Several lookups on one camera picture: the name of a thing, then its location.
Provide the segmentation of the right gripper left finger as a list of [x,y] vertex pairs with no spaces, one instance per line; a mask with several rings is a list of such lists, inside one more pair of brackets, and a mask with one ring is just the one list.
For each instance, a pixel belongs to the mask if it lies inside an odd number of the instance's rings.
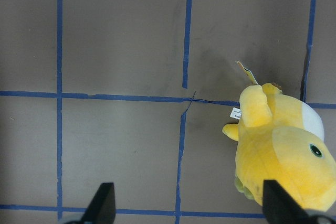
[[114,183],[102,183],[79,223],[114,223],[116,218]]

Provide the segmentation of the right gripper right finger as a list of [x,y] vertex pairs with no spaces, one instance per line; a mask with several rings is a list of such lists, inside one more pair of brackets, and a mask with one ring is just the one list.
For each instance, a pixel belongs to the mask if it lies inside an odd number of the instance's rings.
[[318,223],[318,218],[309,216],[276,180],[264,181],[262,205],[268,223]]

